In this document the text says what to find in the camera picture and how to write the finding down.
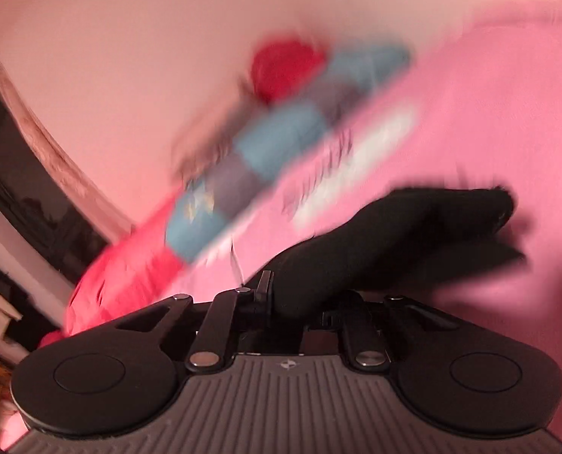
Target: wooden frame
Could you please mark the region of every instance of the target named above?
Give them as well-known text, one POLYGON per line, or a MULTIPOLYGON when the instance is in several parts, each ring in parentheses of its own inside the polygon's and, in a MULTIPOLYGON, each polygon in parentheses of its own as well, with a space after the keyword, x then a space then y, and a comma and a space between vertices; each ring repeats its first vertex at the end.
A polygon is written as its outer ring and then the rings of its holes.
POLYGON ((56 143, 16 91, 0 63, 0 98, 27 145, 71 203, 110 242, 133 230, 132 221, 118 210, 56 143))

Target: red pom-pom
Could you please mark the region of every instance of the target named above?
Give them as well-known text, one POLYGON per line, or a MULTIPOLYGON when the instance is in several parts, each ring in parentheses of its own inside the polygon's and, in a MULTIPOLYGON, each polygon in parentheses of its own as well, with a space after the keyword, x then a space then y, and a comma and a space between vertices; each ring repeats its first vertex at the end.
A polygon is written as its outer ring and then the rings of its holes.
POLYGON ((326 62, 324 51, 297 39, 268 42, 252 63, 254 91, 266 102, 278 102, 298 92, 326 62))

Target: ribbed gray panel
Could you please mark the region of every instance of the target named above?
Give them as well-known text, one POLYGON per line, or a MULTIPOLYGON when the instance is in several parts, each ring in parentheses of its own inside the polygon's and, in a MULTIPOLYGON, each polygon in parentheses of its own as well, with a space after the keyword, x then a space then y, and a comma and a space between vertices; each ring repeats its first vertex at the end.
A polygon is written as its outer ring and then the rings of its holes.
POLYGON ((385 378, 355 373, 345 368, 339 356, 241 355, 224 372, 191 378, 167 412, 131 434, 68 441, 31 432, 11 453, 557 454, 561 450, 562 445, 546 431, 498 441, 439 431, 409 412, 385 378))

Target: blue and gray striped cloth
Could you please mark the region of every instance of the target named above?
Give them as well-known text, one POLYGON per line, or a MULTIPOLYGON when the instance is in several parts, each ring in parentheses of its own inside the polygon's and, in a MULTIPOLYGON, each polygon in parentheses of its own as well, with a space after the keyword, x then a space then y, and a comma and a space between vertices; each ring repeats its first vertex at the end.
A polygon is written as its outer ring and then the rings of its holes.
POLYGON ((409 51, 400 45, 336 53, 298 95, 248 125, 231 152, 182 194, 168 222, 166 244, 183 261, 195 261, 285 167, 408 64, 409 51))

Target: logo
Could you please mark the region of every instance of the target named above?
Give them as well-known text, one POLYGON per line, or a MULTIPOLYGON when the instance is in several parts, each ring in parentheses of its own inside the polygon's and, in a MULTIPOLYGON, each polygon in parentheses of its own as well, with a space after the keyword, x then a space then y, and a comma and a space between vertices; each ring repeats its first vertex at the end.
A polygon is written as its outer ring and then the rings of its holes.
POLYGON ((281 363, 279 363, 279 365, 282 366, 282 368, 284 368, 285 370, 291 370, 292 368, 298 366, 298 364, 290 358, 283 360, 281 363))

